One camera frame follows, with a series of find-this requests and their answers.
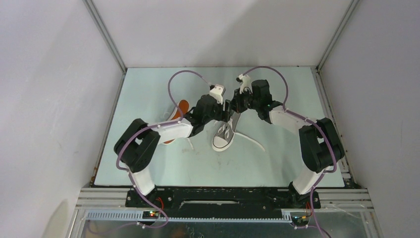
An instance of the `white table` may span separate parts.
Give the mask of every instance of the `white table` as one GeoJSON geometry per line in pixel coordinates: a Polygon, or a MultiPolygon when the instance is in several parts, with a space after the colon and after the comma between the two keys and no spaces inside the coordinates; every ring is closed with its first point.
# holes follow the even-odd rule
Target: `white table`
{"type": "MultiPolygon", "coordinates": [[[[225,99],[232,99],[239,87],[236,77],[250,67],[200,68],[129,68],[116,106],[104,152],[99,164],[95,185],[131,185],[126,172],[115,167],[117,155],[113,151],[116,141],[136,118],[154,123],[166,120],[174,105],[169,99],[167,82],[177,71],[190,69],[200,73],[213,84],[226,88],[225,99]]],[[[325,117],[315,81],[309,67],[277,67],[289,84],[287,107],[305,116],[325,117]]],[[[281,78],[268,69],[256,69],[249,74],[253,79],[267,79],[273,99],[282,102],[285,87],[281,78]]],[[[186,99],[190,106],[209,93],[209,87],[191,73],[182,73],[172,82],[176,101],[186,99]]],[[[194,150],[186,139],[176,139],[169,145],[159,145],[151,161],[151,173],[156,185],[162,186],[276,186],[287,187],[300,173],[302,161],[298,136],[265,121],[248,110],[241,115],[237,131],[261,143],[240,137],[223,152],[211,148],[217,131],[213,121],[191,138],[194,150]]],[[[343,187],[340,169],[327,174],[319,184],[322,187],[343,187]]]]}

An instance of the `wall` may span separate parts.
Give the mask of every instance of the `wall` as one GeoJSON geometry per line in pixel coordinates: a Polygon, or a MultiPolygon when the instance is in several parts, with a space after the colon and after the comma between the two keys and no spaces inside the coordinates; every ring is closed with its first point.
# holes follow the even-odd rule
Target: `wall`
{"type": "Polygon", "coordinates": [[[95,0],[127,67],[316,65],[351,0],[95,0]]]}
{"type": "Polygon", "coordinates": [[[366,0],[322,70],[385,237],[420,231],[420,1],[366,0]]]}
{"type": "Polygon", "coordinates": [[[81,0],[0,3],[0,237],[64,237],[121,72],[81,0]]]}

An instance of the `orange shoe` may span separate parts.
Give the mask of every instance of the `orange shoe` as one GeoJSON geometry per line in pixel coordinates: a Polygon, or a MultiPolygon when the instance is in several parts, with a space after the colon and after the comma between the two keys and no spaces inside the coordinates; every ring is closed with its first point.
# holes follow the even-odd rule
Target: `orange shoe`
{"type": "MultiPolygon", "coordinates": [[[[187,102],[187,100],[181,100],[181,101],[179,102],[178,106],[179,106],[179,108],[181,109],[181,111],[182,111],[182,113],[183,113],[184,115],[185,115],[185,114],[188,112],[188,110],[190,109],[190,104],[187,102]]],[[[172,115],[169,117],[169,119],[168,119],[168,120],[175,120],[175,119],[180,118],[180,117],[181,117],[181,114],[179,113],[178,108],[176,108],[176,107],[175,107],[175,109],[173,110],[172,115]]],[[[167,144],[171,143],[171,142],[172,142],[172,141],[174,141],[174,140],[175,140],[175,139],[173,139],[173,140],[169,140],[169,141],[165,141],[163,144],[164,144],[164,145],[167,145],[167,144]]]]}

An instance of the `shoe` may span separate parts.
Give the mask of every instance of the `shoe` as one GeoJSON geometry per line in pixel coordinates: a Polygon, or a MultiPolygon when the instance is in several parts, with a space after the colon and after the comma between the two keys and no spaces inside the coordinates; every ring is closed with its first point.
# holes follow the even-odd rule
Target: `shoe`
{"type": "MultiPolygon", "coordinates": [[[[179,106],[179,108],[181,109],[181,111],[182,111],[182,113],[185,115],[187,112],[188,112],[188,110],[190,109],[190,104],[187,102],[187,100],[181,100],[180,102],[179,102],[179,104],[178,104],[178,106],[179,106]]],[[[177,119],[177,118],[180,118],[181,117],[181,114],[179,113],[179,111],[178,111],[178,108],[177,107],[175,107],[175,109],[173,110],[173,113],[172,113],[172,115],[168,118],[168,120],[175,120],[175,119],[177,119]]],[[[173,140],[169,140],[169,141],[165,141],[163,144],[164,145],[168,145],[168,144],[170,144],[172,141],[174,141],[175,139],[173,139],[173,140]]]]}
{"type": "Polygon", "coordinates": [[[211,143],[211,147],[213,150],[217,152],[221,152],[229,148],[229,146],[233,143],[233,138],[235,135],[239,135],[259,146],[264,152],[264,147],[258,143],[258,141],[236,131],[236,126],[238,125],[239,117],[241,114],[233,113],[232,117],[228,122],[224,122],[219,130],[213,137],[213,141],[211,143]]]}

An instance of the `robotic arm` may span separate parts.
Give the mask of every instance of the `robotic arm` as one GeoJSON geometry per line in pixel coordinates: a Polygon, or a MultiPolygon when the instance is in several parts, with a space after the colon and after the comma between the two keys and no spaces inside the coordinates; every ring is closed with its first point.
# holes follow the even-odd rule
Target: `robotic arm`
{"type": "MultiPolygon", "coordinates": [[[[294,201],[308,198],[311,187],[322,172],[331,168],[333,164],[326,143],[318,141],[321,135],[312,124],[287,113],[281,102],[272,100],[267,80],[251,82],[248,75],[240,75],[237,81],[242,84],[235,90],[231,101],[223,102],[225,91],[223,86],[212,86],[210,93],[203,95],[192,112],[188,112],[182,120],[162,123],[153,129],[148,129],[137,137],[142,140],[140,143],[132,141],[129,144],[121,160],[129,169],[129,173],[132,173],[135,185],[142,194],[147,195],[155,187],[148,165],[158,144],[176,138],[192,137],[200,133],[211,120],[229,121],[233,112],[242,113],[252,109],[257,111],[261,120],[282,126],[299,135],[302,159],[306,166],[289,184],[289,192],[294,201]]],[[[316,123],[330,142],[335,158],[341,159],[344,156],[344,149],[332,121],[323,118],[316,123]]],[[[119,154],[129,138],[147,126],[148,124],[141,119],[134,120],[116,143],[114,151],[119,154]]]]}

